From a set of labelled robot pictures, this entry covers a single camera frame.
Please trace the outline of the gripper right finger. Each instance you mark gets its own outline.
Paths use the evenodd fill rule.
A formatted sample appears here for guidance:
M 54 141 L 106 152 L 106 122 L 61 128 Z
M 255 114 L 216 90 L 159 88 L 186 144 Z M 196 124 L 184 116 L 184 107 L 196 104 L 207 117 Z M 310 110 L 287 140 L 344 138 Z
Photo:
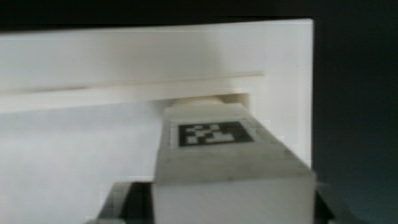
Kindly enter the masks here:
M 313 224 L 356 224 L 344 198 L 329 184 L 317 183 Z

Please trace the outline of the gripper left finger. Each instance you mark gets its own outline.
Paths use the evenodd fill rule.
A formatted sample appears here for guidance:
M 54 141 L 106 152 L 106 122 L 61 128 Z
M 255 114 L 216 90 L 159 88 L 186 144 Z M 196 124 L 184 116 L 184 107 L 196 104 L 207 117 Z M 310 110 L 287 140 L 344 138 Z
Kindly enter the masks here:
M 155 224 L 150 182 L 118 182 L 98 217 L 88 224 Z

